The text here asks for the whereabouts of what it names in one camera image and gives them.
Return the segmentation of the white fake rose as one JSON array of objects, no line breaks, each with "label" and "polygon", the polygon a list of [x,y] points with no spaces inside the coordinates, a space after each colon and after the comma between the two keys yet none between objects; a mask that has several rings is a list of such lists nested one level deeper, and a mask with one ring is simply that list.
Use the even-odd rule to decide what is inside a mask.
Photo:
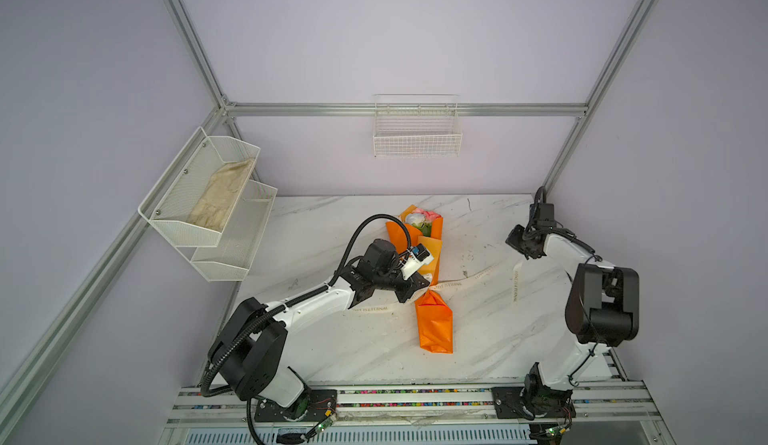
[{"label": "white fake rose", "polygon": [[423,212],[411,212],[406,216],[405,223],[420,231],[423,236],[432,234],[432,218]]}]

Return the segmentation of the orange wrapping paper sheet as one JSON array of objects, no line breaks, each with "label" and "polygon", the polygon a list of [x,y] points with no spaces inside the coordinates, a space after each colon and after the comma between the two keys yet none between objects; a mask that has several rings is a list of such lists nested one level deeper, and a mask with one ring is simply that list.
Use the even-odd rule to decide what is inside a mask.
[{"label": "orange wrapping paper sheet", "polygon": [[407,237],[412,245],[424,245],[433,260],[422,266],[418,273],[430,281],[425,291],[415,299],[419,346],[431,353],[453,353],[453,312],[437,292],[440,259],[443,251],[444,218],[433,210],[409,206],[399,216],[408,234],[392,222],[386,224],[389,241],[398,253],[404,252]]}]

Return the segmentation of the pink fake rose spray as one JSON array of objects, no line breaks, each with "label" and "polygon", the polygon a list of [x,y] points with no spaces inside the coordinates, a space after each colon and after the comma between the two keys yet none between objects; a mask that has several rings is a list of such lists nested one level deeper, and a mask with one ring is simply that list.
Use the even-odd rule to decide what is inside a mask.
[{"label": "pink fake rose spray", "polygon": [[432,211],[432,210],[426,210],[426,209],[418,208],[418,209],[415,209],[414,212],[422,214],[424,216],[424,219],[427,222],[433,222],[433,221],[441,218],[441,215],[439,213],[437,213],[435,211]]}]

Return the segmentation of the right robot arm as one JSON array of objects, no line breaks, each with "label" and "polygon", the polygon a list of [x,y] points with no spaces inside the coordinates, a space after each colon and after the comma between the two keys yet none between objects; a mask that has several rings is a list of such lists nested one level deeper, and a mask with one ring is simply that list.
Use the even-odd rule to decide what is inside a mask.
[{"label": "right robot arm", "polygon": [[637,336],[639,274],[599,256],[561,226],[554,205],[540,197],[529,207],[528,222],[516,225],[506,243],[527,259],[553,260],[570,279],[567,331],[546,358],[532,365],[521,391],[522,412],[532,419],[566,408],[592,362]]}]

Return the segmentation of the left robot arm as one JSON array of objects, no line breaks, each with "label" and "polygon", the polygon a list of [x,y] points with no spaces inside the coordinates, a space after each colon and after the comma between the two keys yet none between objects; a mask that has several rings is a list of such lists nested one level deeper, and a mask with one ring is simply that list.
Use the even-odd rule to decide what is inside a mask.
[{"label": "left robot arm", "polygon": [[407,302],[430,285],[420,269],[432,261],[424,245],[398,252],[391,242],[376,239],[363,255],[344,260],[327,281],[307,292],[269,303],[242,301],[208,351],[200,394],[232,392],[243,402],[262,399],[283,409],[294,407],[309,387],[281,364],[290,335],[354,308],[377,290]]}]

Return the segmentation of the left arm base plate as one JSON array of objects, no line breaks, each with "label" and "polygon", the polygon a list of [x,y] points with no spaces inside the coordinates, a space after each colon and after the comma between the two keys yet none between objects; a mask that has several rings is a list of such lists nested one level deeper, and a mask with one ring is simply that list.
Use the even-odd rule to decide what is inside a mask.
[{"label": "left arm base plate", "polygon": [[330,388],[309,388],[287,408],[267,399],[252,402],[252,415],[256,423],[320,422],[336,410],[338,391]]}]

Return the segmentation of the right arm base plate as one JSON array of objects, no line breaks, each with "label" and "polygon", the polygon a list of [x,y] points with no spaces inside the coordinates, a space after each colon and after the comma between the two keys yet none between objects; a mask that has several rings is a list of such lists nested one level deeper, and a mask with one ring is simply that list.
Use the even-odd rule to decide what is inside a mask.
[{"label": "right arm base plate", "polygon": [[539,387],[493,387],[492,402],[498,419],[573,418],[576,415],[571,391]]}]

